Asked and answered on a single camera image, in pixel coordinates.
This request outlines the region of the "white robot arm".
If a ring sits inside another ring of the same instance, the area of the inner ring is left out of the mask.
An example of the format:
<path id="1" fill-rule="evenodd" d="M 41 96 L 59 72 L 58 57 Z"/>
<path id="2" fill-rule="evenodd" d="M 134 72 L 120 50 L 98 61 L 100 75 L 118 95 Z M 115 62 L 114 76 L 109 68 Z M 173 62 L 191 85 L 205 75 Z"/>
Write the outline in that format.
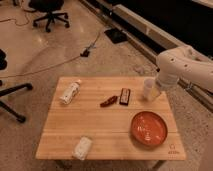
<path id="1" fill-rule="evenodd" d="M 148 95 L 153 101 L 161 93 L 184 78 L 213 93 L 213 62 L 198 61 L 200 53 L 192 46 L 184 45 L 165 50 L 156 57 L 159 72 Z"/>

